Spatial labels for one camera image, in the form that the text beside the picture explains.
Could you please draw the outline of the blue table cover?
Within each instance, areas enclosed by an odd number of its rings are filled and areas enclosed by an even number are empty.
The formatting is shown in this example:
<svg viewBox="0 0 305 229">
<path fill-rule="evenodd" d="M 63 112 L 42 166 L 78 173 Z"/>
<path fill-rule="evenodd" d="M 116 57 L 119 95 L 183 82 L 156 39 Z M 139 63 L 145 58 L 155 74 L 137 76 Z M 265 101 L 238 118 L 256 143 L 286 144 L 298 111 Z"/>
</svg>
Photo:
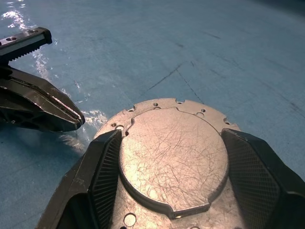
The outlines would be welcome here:
<svg viewBox="0 0 305 229">
<path fill-rule="evenodd" d="M 0 0 L 0 39 L 53 43 L 11 62 L 78 106 L 75 132 L 0 124 L 0 229 L 34 229 L 102 125 L 155 98 L 213 107 L 305 179 L 305 1 Z"/>
</svg>

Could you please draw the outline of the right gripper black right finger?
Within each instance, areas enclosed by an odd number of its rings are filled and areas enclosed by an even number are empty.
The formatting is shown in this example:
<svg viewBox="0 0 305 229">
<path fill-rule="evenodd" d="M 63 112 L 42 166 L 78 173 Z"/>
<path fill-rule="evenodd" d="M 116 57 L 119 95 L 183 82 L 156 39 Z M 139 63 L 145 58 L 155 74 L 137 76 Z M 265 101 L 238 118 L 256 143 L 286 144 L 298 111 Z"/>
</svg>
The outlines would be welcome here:
<svg viewBox="0 0 305 229">
<path fill-rule="evenodd" d="M 305 182 L 268 143 L 223 129 L 229 178 L 248 229 L 305 229 Z"/>
</svg>

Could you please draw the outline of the silver notched motor lid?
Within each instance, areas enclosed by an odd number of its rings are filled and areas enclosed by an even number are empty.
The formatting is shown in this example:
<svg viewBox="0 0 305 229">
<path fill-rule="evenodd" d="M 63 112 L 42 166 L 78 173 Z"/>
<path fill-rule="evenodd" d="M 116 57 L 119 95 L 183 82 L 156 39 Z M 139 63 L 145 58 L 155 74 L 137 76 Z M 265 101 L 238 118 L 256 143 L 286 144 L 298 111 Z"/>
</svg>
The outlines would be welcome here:
<svg viewBox="0 0 305 229">
<path fill-rule="evenodd" d="M 119 129 L 110 229 L 248 229 L 228 175 L 226 116 L 204 104 L 154 99 L 109 119 Z"/>
</svg>

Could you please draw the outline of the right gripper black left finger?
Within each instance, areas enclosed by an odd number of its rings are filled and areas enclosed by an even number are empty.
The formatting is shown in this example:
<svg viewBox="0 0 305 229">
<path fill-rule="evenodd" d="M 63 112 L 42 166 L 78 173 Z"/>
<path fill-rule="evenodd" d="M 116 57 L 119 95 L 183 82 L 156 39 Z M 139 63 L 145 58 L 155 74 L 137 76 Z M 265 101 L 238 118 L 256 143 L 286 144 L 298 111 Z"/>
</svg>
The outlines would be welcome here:
<svg viewBox="0 0 305 229">
<path fill-rule="evenodd" d="M 92 140 L 63 176 L 35 229 L 110 229 L 119 178 L 121 130 Z"/>
</svg>

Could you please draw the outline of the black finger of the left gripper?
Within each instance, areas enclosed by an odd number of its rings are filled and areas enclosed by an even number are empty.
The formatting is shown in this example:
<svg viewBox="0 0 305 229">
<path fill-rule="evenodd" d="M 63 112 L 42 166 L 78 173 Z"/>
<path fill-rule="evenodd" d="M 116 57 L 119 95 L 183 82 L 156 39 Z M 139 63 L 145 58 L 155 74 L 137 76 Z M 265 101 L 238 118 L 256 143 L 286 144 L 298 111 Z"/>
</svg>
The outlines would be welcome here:
<svg viewBox="0 0 305 229">
<path fill-rule="evenodd" d="M 59 133 L 82 126 L 82 113 L 48 81 L 33 85 L 16 78 L 0 79 L 0 122 L 21 128 Z"/>
<path fill-rule="evenodd" d="M 84 124 L 73 101 L 45 79 L 0 66 L 0 122 Z"/>
</svg>

